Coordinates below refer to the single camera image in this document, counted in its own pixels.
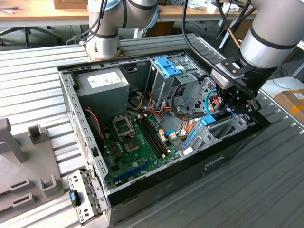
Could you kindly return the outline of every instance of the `motherboard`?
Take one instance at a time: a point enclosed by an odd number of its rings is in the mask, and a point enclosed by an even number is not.
[[[140,119],[118,117],[103,132],[109,190],[180,158],[176,148],[161,135],[162,129],[152,115]]]

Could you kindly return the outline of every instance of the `cardboard box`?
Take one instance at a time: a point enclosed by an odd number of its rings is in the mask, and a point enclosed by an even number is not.
[[[87,0],[53,0],[56,9],[87,9]]]
[[[304,124],[304,89],[283,91],[275,96],[275,101]]]

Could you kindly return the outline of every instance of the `green circuit board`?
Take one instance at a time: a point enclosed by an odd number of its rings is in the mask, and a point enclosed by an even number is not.
[[[147,121],[160,138],[158,133],[160,126],[155,117],[148,116]],[[126,137],[119,140],[112,124],[103,129],[109,133],[109,137],[104,140],[104,160],[109,171],[105,177],[105,182],[109,190],[180,158],[176,148],[169,142],[162,144],[170,152],[165,157],[157,156],[138,123],[134,119],[131,120],[131,123],[135,131],[132,138]],[[119,181],[117,180],[117,177],[121,177],[128,172],[133,173]]]

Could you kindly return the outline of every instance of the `gray plastic stand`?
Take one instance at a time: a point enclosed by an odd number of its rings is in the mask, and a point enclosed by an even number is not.
[[[64,193],[46,128],[13,136],[0,119],[0,223]]]

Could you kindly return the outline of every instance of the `yellow wire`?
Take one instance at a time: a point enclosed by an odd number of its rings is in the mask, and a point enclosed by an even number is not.
[[[133,110],[134,110],[134,111],[139,110],[139,109],[142,107],[142,104],[143,104],[143,96],[142,96],[142,98],[141,98],[141,101],[140,101],[139,105],[138,105],[136,108],[134,108]]]

